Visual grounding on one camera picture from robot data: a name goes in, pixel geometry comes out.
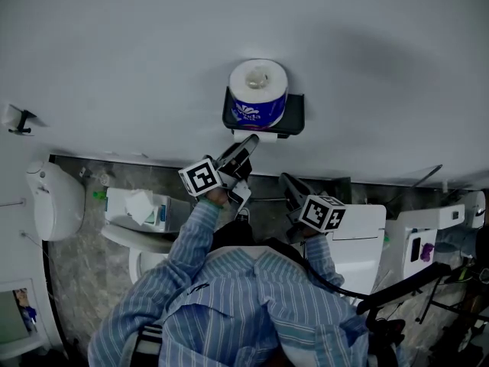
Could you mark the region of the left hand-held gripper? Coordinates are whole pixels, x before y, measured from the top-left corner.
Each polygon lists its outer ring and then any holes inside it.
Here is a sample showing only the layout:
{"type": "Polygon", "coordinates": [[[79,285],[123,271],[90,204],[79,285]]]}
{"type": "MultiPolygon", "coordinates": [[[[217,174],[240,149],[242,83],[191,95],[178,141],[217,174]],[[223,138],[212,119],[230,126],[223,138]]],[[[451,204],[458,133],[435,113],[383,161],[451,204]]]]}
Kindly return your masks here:
{"type": "Polygon", "coordinates": [[[228,193],[228,198],[238,205],[240,212],[251,198],[248,182],[236,173],[224,172],[222,169],[239,169],[251,156],[259,144],[256,134],[249,135],[241,143],[234,143],[214,161],[212,158],[202,160],[178,171],[180,179],[190,196],[201,198],[210,190],[221,187],[228,193]]]}

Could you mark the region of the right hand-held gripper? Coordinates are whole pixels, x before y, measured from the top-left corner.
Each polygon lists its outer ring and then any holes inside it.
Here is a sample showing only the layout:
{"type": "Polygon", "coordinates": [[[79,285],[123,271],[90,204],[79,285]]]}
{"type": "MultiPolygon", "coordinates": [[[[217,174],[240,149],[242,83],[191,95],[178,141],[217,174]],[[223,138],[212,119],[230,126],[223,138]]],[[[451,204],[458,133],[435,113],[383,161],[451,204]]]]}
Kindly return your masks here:
{"type": "Polygon", "coordinates": [[[288,173],[279,176],[279,185],[286,199],[288,215],[293,225],[305,225],[319,233],[338,229],[346,214],[346,205],[333,196],[315,195],[315,190],[307,183],[288,173]],[[296,202],[304,200],[296,208],[296,202]]]}

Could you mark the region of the used-up white toilet paper roll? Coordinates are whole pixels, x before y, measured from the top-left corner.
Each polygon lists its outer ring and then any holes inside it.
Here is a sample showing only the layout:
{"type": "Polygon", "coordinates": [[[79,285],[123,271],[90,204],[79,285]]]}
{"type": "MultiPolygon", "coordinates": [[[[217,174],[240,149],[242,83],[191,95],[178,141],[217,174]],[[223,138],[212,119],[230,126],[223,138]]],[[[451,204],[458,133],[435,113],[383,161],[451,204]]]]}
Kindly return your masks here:
{"type": "Polygon", "coordinates": [[[246,130],[234,130],[233,138],[235,143],[241,143],[246,138],[256,135],[260,142],[263,143],[275,143],[278,140],[278,134],[271,132],[252,132],[246,130]]]}

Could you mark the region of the blue toilet paper roll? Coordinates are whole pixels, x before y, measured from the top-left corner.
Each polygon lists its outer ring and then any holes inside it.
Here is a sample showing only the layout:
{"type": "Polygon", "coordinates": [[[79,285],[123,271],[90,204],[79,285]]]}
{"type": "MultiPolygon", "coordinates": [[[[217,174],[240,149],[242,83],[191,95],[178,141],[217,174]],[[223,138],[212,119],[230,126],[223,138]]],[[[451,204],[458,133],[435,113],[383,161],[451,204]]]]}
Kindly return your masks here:
{"type": "Polygon", "coordinates": [[[237,123],[258,129],[276,125],[285,112],[288,87],[285,69],[272,60],[252,59],[236,66],[228,89],[237,123]]]}

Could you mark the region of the person's left forearm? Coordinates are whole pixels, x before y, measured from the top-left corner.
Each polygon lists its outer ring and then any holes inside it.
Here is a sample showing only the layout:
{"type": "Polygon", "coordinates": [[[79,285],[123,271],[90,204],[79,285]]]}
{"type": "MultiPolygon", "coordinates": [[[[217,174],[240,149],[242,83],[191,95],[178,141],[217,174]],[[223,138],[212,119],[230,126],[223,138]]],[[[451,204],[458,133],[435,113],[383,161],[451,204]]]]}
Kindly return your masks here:
{"type": "Polygon", "coordinates": [[[222,188],[205,193],[172,245],[168,262],[190,279],[195,277],[210,252],[220,210],[227,202],[228,195],[222,188]]]}

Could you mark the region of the person's right forearm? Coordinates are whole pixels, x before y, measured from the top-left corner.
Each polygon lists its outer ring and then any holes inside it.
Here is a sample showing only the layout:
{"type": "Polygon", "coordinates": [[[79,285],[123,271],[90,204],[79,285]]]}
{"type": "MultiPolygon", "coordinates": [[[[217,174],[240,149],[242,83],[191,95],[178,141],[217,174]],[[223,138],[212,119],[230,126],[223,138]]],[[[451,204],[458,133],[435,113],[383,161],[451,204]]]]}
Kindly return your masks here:
{"type": "Polygon", "coordinates": [[[319,281],[321,278],[336,287],[341,287],[344,284],[344,278],[335,269],[326,236],[324,234],[307,236],[305,243],[306,260],[313,270],[310,275],[313,282],[319,287],[324,287],[319,281]]]}

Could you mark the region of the person's black trousers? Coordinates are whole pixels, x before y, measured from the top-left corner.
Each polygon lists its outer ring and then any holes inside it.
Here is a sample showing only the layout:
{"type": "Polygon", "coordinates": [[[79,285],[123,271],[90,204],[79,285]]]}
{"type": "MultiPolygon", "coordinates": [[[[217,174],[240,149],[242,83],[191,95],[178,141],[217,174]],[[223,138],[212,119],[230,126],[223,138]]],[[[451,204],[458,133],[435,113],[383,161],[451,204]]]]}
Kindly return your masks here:
{"type": "Polygon", "coordinates": [[[210,251],[229,246],[267,246],[283,255],[299,254],[294,247],[275,238],[256,242],[251,225],[240,220],[231,221],[213,234],[210,251]]]}

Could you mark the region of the white tissue pack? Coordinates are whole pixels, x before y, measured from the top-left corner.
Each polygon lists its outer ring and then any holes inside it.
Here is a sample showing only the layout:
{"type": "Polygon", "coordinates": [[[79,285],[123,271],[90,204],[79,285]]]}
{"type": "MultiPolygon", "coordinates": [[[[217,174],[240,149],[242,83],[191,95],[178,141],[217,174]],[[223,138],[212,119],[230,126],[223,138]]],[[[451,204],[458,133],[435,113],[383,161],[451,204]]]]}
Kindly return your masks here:
{"type": "Polygon", "coordinates": [[[170,198],[151,190],[109,187],[105,219],[117,226],[142,232],[166,232],[170,198]]]}

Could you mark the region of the person's striped blue shirt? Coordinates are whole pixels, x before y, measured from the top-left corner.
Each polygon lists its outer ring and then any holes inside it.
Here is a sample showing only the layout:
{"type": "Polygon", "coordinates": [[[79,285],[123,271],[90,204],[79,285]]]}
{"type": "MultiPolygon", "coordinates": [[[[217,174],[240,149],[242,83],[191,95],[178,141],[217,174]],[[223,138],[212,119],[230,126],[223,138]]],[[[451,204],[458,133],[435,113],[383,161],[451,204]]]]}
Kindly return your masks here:
{"type": "Polygon", "coordinates": [[[171,255],[102,323],[89,366],[128,367],[146,325],[160,327],[157,367],[256,367],[277,348],[305,367],[368,364],[368,331],[354,308],[271,251],[171,255]]]}

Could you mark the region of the white paper sheet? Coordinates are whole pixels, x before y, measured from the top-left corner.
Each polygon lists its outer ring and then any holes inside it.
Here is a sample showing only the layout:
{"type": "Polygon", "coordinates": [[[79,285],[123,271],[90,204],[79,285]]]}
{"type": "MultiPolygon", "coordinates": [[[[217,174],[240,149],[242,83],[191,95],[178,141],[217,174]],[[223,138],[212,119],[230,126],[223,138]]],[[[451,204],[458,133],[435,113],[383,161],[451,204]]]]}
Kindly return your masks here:
{"type": "Polygon", "coordinates": [[[15,130],[21,120],[22,111],[16,109],[12,105],[5,105],[3,108],[0,122],[7,128],[15,130]]]}

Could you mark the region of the blue bottle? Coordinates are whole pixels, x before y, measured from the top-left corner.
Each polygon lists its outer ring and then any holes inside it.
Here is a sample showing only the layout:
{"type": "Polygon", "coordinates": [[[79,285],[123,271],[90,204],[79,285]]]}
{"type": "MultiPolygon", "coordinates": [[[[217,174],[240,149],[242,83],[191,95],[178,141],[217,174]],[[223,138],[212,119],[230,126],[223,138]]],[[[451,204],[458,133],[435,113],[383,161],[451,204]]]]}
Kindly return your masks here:
{"type": "Polygon", "coordinates": [[[14,290],[16,303],[26,329],[29,333],[37,332],[37,311],[30,305],[28,290],[21,288],[14,290]]]}

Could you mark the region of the white shelf unit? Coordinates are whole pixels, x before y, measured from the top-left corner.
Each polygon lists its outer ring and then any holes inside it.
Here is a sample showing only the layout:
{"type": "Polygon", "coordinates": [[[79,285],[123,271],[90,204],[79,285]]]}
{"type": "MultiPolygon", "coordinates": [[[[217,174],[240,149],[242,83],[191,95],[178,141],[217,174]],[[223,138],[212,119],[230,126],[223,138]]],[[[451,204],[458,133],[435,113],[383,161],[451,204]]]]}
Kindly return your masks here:
{"type": "Polygon", "coordinates": [[[41,349],[63,350],[50,302],[37,296],[30,278],[0,281],[0,361],[41,349]],[[28,305],[36,313],[30,324],[19,310],[17,290],[26,292],[28,305]]]}

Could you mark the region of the black wall paper holder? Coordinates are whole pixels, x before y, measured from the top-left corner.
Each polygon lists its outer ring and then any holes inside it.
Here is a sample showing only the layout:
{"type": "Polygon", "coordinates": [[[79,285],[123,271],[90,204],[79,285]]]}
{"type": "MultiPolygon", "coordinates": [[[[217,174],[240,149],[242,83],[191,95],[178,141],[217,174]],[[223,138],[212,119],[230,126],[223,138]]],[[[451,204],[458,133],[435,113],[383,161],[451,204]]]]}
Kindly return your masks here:
{"type": "Polygon", "coordinates": [[[225,100],[222,110],[222,122],[228,129],[245,130],[252,132],[266,132],[277,134],[278,138],[289,138],[291,135],[299,135],[305,128],[304,95],[290,94],[287,97],[286,108],[281,120],[268,128],[250,128],[239,125],[232,114],[232,96],[229,88],[225,91],[225,100]]]}

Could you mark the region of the black tablet mount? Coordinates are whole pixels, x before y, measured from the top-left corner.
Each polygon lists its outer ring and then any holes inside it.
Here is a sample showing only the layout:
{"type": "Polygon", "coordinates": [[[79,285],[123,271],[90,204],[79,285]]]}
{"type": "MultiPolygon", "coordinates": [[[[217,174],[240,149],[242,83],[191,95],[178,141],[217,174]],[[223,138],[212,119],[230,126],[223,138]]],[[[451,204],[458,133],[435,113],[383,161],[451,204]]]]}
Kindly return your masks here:
{"type": "Polygon", "coordinates": [[[377,367],[397,365],[397,347],[403,342],[404,320],[377,318],[380,308],[371,309],[366,326],[369,329],[368,357],[377,363],[377,367]]]}

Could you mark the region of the white wall dispenser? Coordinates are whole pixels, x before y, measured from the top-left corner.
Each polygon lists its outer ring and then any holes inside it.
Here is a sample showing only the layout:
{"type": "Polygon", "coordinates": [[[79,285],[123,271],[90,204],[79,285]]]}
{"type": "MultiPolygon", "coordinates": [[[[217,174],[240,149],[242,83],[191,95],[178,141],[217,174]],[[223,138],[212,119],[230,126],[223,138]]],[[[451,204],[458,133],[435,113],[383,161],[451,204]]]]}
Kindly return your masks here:
{"type": "Polygon", "coordinates": [[[49,161],[34,161],[26,170],[34,198],[34,223],[43,241],[60,241],[78,232],[85,213],[85,188],[49,161]]]}

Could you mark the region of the small black wall holder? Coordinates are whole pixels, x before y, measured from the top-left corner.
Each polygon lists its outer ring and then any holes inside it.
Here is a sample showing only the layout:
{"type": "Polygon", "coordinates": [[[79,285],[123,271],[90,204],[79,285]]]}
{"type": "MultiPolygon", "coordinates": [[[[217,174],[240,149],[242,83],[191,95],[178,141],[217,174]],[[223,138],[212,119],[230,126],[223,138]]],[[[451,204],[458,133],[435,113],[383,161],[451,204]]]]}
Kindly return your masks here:
{"type": "Polygon", "coordinates": [[[31,128],[26,128],[26,122],[28,119],[35,119],[37,116],[28,110],[24,110],[21,112],[21,118],[19,123],[15,128],[10,128],[8,131],[15,135],[26,135],[31,136],[31,128]]]}

